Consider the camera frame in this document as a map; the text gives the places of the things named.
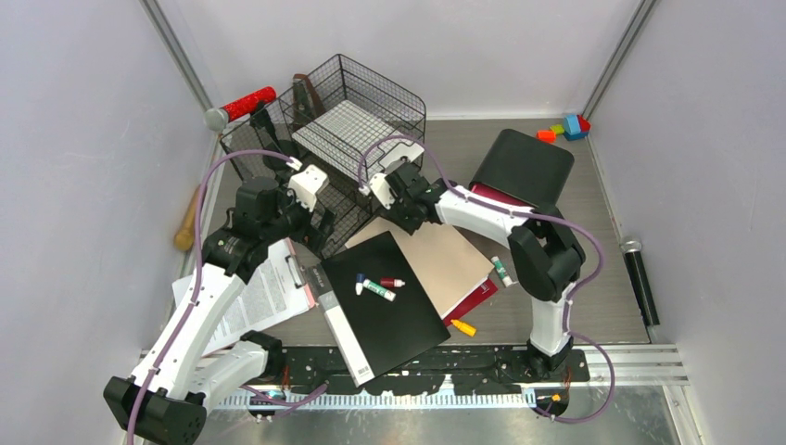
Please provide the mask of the yellow marker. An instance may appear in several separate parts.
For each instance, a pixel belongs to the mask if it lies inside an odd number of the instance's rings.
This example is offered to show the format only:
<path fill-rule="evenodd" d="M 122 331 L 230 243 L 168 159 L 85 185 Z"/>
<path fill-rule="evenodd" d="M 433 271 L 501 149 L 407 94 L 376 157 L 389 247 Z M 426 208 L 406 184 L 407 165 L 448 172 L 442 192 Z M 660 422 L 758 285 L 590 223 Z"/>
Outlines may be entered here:
<path fill-rule="evenodd" d="M 462 320 L 452 319 L 450 323 L 460 332 L 462 332 L 463 334 L 469 337 L 474 337 L 477 332 L 476 328 L 473 325 L 468 324 Z"/>

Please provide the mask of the red ink bottle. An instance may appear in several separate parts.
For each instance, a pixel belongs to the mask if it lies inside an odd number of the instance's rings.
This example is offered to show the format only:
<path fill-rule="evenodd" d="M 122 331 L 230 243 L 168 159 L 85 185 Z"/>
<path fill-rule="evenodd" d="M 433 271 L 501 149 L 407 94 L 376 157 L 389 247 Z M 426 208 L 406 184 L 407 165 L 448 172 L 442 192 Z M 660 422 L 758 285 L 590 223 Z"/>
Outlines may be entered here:
<path fill-rule="evenodd" d="M 385 288 L 400 288 L 405 286 L 406 282 L 399 278 L 383 277 L 379 284 Z"/>

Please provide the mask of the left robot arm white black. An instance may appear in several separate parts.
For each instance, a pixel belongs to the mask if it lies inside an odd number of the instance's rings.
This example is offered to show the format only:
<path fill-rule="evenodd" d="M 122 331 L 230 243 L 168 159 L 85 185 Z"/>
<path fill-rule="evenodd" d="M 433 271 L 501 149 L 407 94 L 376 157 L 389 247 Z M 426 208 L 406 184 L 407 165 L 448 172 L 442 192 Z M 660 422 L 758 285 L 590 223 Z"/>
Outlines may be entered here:
<path fill-rule="evenodd" d="M 228 334 L 226 354 L 200 366 L 215 350 L 225 314 L 242 296 L 267 299 L 275 322 L 315 303 L 295 243 L 320 249 L 332 219 L 311 219 L 327 187 L 325 175 L 302 172 L 286 184 L 256 177 L 242 183 L 224 224 L 209 235 L 184 299 L 145 358 L 126 377 L 114 376 L 104 399 L 129 441 L 192 444 L 209 412 L 246 382 L 276 382 L 285 369 L 281 342 L 264 325 L 243 320 Z"/>

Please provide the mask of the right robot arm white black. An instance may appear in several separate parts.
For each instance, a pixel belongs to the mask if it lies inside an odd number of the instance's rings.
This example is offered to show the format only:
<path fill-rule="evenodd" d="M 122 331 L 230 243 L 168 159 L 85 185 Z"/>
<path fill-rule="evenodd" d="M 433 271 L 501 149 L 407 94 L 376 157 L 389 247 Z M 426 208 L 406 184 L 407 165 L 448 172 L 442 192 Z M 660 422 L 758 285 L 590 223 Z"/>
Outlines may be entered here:
<path fill-rule="evenodd" d="M 429 182 L 408 161 L 375 174 L 368 188 L 386 218 L 408 234 L 424 223 L 447 224 L 508 248 L 517 283 L 532 301 L 527 366 L 546 381 L 565 369 L 574 343 L 569 296 L 586 254 L 557 211 L 503 204 L 444 179 Z"/>

